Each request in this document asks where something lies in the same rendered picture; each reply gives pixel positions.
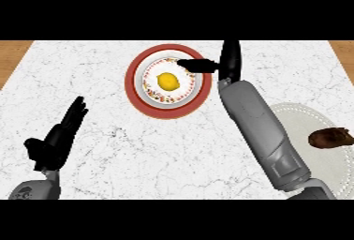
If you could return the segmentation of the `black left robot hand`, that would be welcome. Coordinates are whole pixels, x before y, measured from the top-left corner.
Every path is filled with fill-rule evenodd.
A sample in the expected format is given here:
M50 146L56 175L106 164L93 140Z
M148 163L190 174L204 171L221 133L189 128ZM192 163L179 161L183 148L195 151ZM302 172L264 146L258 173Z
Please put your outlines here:
M24 142L38 172L58 171L65 165L87 112L84 97L77 97L61 123L53 126L44 140L30 138Z

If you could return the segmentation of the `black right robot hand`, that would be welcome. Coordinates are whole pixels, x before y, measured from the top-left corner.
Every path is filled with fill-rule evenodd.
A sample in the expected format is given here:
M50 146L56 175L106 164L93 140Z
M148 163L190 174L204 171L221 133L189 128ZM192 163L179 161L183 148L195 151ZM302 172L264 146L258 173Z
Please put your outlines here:
M177 65L190 73L212 73L218 71L218 80L229 79L232 83L238 82L240 80L242 69L239 41L224 41L218 62L209 59L180 59Z

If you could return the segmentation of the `yellow lemon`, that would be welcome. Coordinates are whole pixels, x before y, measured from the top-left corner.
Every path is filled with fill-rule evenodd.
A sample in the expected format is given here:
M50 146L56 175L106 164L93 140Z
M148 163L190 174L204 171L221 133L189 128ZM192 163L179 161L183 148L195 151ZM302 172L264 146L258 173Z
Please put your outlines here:
M171 73L164 72L156 78L158 84L165 91L174 91L180 87L177 77Z

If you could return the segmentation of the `red rimmed patterned plate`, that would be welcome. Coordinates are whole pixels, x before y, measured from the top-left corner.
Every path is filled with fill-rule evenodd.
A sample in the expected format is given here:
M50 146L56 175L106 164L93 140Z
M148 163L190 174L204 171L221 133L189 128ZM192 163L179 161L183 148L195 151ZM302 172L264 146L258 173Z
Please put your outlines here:
M124 76L124 91L136 109L158 119L190 114L204 104L211 92L211 74L190 73L177 65L180 59L202 59L190 47L161 44L146 49L130 63ZM171 73L180 87L165 91L156 76Z

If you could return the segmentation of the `white round placemat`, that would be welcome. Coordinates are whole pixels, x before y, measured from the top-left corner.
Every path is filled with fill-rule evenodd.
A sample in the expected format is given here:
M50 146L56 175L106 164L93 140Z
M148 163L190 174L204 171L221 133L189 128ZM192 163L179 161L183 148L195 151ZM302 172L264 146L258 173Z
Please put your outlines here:
M310 168L311 177L325 182L339 200L354 200L354 146L319 149L308 143L308 135L319 129L333 128L335 123L302 104L279 103L271 110Z

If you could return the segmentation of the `brown lumpy food item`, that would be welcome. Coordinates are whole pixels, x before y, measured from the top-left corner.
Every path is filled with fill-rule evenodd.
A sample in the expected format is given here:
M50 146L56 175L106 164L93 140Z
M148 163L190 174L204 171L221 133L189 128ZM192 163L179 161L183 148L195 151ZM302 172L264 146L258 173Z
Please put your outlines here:
M329 127L316 130L308 136L308 143L319 149L330 149L354 144L354 137L344 127Z

